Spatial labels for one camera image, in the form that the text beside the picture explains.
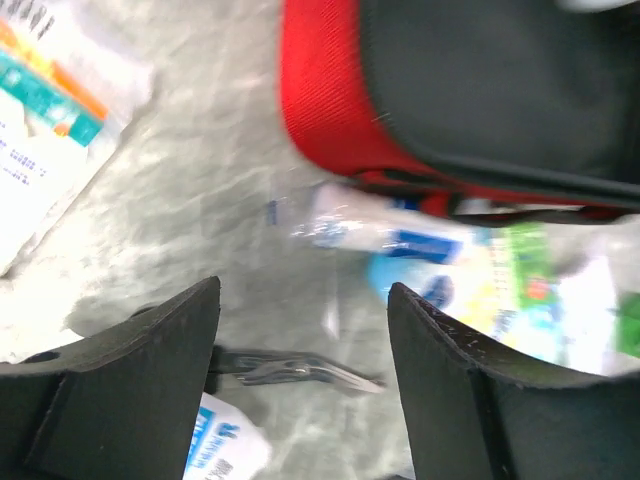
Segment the white blue mask packet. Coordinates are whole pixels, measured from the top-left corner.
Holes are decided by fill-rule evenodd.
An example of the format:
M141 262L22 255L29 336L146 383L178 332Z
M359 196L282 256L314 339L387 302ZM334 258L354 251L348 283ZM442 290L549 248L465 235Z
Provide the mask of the white blue mask packet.
M249 480L269 463L272 447L236 407L203 393L184 479Z

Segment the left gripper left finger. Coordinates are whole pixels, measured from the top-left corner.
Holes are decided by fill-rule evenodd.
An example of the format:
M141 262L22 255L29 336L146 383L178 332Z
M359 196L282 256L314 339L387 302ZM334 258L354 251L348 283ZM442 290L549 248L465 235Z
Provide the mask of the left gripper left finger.
M2 477L181 478L219 301L209 277L92 337L3 364Z

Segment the small green box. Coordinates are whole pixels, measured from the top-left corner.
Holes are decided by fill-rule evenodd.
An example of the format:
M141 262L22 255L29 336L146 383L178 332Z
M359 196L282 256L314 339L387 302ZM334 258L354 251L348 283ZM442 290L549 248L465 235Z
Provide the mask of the small green box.
M556 302L548 235L537 223L522 223L505 230L511 254L515 300L520 310Z

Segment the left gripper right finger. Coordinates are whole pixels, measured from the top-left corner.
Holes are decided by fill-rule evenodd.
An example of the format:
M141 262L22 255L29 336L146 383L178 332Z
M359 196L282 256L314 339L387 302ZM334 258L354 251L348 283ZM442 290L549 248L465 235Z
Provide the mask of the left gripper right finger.
M639 376L603 377L527 356L403 284L388 327L420 479L639 475Z

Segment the red black medicine bag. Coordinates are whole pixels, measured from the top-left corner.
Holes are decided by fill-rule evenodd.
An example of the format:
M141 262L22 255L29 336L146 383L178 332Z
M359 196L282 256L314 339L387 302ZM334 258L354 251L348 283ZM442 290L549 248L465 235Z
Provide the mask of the red black medicine bag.
M639 210L635 1L287 1L280 101L309 161L481 226Z

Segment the white blue ointment tube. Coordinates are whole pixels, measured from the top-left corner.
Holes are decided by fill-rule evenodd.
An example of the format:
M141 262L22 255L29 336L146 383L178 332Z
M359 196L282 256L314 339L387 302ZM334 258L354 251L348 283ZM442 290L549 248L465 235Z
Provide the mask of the white blue ointment tube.
M343 249L451 264L472 229L418 211L415 200L324 182L270 199L267 221L287 237Z

